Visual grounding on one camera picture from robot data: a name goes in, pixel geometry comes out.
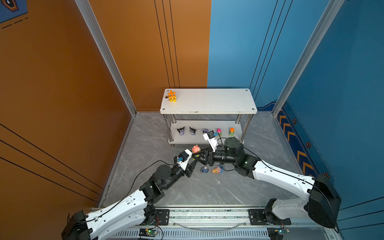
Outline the grey donkey toy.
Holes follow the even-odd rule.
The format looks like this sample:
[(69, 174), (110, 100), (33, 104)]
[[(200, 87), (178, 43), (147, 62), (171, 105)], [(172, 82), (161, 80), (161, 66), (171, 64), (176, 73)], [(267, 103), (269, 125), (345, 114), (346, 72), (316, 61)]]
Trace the grey donkey toy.
[(207, 173), (208, 171), (209, 171), (209, 169), (206, 166), (201, 168), (201, 172), (204, 174)]

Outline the blue small toy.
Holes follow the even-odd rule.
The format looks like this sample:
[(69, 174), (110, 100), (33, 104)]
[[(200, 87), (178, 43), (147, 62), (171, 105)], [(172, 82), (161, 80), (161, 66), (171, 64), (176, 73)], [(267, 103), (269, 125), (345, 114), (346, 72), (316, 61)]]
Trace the blue small toy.
[(213, 170), (213, 174), (222, 174), (225, 171), (225, 169), (222, 166), (216, 166)]

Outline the black purple kuromi figure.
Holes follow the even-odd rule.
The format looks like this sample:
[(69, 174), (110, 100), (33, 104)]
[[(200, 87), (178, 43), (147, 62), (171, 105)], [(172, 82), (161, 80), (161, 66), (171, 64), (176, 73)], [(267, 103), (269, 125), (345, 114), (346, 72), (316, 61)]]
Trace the black purple kuromi figure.
[(178, 131), (180, 136), (183, 136), (185, 134), (185, 127), (178, 128), (177, 131)]

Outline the green truck orange top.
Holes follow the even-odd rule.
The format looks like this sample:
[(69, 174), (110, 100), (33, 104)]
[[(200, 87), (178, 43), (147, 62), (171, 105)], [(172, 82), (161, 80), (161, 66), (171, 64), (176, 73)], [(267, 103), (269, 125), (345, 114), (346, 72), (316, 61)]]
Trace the green truck orange top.
[(231, 136), (231, 137), (235, 136), (235, 129), (234, 128), (230, 128), (229, 136)]

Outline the orange fox toy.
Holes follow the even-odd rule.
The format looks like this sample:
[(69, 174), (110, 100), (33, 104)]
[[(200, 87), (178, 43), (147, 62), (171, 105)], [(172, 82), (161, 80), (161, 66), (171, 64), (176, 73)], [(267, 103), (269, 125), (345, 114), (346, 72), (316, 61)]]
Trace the orange fox toy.
[(177, 101), (176, 92), (174, 92), (173, 90), (169, 90), (168, 91), (168, 100), (170, 102), (176, 102)]

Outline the pink pig toy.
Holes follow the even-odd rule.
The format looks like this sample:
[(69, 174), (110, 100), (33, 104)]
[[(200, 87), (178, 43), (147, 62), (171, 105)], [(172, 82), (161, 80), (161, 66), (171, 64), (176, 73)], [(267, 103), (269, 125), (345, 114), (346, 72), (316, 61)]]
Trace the pink pig toy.
[(201, 148), (198, 146), (198, 145), (194, 145), (193, 148), (192, 148), (192, 153), (195, 154), (195, 153), (198, 153), (201, 151)]

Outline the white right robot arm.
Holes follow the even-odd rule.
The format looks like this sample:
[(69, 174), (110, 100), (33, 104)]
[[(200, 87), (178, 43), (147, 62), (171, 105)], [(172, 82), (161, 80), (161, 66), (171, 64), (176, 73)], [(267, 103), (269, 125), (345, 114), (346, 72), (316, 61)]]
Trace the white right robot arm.
[(263, 211), (265, 222), (283, 225), (292, 218), (309, 218), (322, 227), (338, 228), (342, 198), (327, 177), (295, 174), (273, 166), (245, 148), (235, 137), (226, 139), (222, 146), (222, 150), (218, 149), (217, 143), (207, 149), (194, 147), (193, 158), (210, 166), (229, 163), (243, 177), (273, 184), (296, 195), (290, 200), (270, 199)]

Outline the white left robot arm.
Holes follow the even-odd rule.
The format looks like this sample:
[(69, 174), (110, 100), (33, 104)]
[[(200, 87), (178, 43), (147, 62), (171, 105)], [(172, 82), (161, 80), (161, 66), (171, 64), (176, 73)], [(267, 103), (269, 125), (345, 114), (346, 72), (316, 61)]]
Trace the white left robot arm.
[(175, 163), (157, 168), (140, 188), (122, 200), (95, 212), (79, 211), (71, 216), (61, 233), (63, 240), (107, 240), (114, 234), (136, 225), (156, 223), (154, 206), (165, 196), (165, 191), (180, 178), (191, 177), (197, 161), (185, 165)]

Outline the white two-tier metal shelf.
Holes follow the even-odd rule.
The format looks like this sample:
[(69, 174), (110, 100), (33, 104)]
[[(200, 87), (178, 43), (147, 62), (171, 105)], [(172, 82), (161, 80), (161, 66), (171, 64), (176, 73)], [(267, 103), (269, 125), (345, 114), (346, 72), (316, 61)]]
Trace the white two-tier metal shelf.
[[(169, 90), (176, 92), (176, 102), (168, 100)], [(234, 128), (235, 137), (243, 142), (257, 112), (249, 89), (165, 89), (160, 107), (172, 146), (207, 144), (202, 129), (221, 129), (222, 137), (227, 138)], [(182, 127), (185, 134), (180, 136), (177, 129)], [(189, 127), (197, 130), (195, 136)]]

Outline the green circuit board left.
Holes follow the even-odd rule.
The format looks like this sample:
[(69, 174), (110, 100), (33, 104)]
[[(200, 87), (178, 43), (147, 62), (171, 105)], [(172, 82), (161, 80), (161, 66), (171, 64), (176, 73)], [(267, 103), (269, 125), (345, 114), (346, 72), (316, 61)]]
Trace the green circuit board left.
[(154, 239), (159, 235), (159, 229), (154, 228), (154, 229), (140, 229), (139, 230), (139, 238), (149, 238), (149, 239)]

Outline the circuit board right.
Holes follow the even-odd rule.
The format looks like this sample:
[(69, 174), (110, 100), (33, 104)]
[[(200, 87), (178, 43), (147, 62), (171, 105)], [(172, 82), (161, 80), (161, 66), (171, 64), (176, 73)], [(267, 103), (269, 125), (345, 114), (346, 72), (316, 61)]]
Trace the circuit board right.
[(267, 228), (267, 230), (270, 240), (283, 240), (284, 235), (291, 233), (288, 228)]

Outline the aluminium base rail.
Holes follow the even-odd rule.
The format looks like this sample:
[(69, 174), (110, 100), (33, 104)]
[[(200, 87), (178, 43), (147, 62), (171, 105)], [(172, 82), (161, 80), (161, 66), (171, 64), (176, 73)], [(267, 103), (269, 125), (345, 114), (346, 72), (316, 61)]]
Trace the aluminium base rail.
[[(283, 240), (341, 240), (342, 235), (310, 219), (287, 224), (265, 222), (261, 208), (239, 206), (157, 208), (156, 223), (126, 228), (107, 240), (270, 240), (267, 228), (288, 228)], [(159, 229), (154, 239), (139, 238), (140, 229)]]

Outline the aluminium corner post left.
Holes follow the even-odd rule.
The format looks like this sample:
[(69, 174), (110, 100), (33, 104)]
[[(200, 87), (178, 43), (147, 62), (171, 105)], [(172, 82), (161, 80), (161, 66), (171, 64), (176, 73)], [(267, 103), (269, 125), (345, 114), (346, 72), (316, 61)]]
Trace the aluminium corner post left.
[(128, 108), (130, 114), (133, 117), (137, 115), (137, 109), (134, 105), (132, 97), (128, 91), (128, 88), (124, 82), (122, 74), (118, 68), (118, 65), (113, 57), (113, 54), (110, 50), (110, 47), (107, 43), (107, 40), (103, 34), (103, 31), (99, 25), (99, 22), (96, 18), (96, 15), (91, 7), (89, 1), (86, 0), (75, 0), (77, 7), (96, 43), (99, 52), (101, 53), (103, 60), (110, 71), (111, 76)]

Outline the aluminium corner post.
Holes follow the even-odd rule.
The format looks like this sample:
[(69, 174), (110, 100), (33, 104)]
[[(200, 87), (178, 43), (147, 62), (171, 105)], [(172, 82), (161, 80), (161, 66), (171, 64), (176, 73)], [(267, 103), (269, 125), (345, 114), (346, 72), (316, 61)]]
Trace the aluminium corner post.
[(287, 101), (289, 95), (300, 79), (302, 73), (307, 67), (309, 61), (311, 60), (313, 54), (321, 43), (323, 37), (325, 36), (344, 2), (344, 0), (331, 0), (328, 2), (299, 60), (297, 61), (291, 75), (289, 76), (284, 88), (282, 89), (282, 92), (276, 101), (276, 104), (272, 110), (272, 115), (274, 117), (277, 117), (280, 110), (283, 108), (284, 103)]
[(128, 91), (128, 88), (124, 82), (122, 74), (118, 68), (118, 65), (113, 57), (113, 54), (110, 50), (110, 47), (107, 43), (107, 40), (103, 34), (103, 31), (99, 25), (99, 22), (96, 18), (96, 15), (91, 7), (89, 1), (86, 0), (75, 0), (77, 7), (96, 43), (99, 52), (101, 53), (103, 60), (110, 71), (111, 76), (128, 108), (130, 114), (133, 117), (137, 115), (137, 109), (134, 105), (132, 97)]

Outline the aluminium corner post right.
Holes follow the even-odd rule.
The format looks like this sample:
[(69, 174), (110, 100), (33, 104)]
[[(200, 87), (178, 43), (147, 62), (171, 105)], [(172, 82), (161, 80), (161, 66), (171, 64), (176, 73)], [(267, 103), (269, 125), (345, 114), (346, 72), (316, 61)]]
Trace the aluminium corner post right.
[(302, 73), (307, 67), (309, 61), (311, 60), (313, 54), (321, 43), (323, 37), (325, 36), (344, 2), (344, 0), (331, 0), (328, 2), (299, 60), (297, 61), (291, 75), (289, 76), (284, 88), (282, 89), (282, 92), (276, 101), (276, 104), (272, 110), (272, 115), (274, 117), (277, 117), (280, 110), (283, 108), (284, 103), (287, 101), (289, 95), (300, 79)]

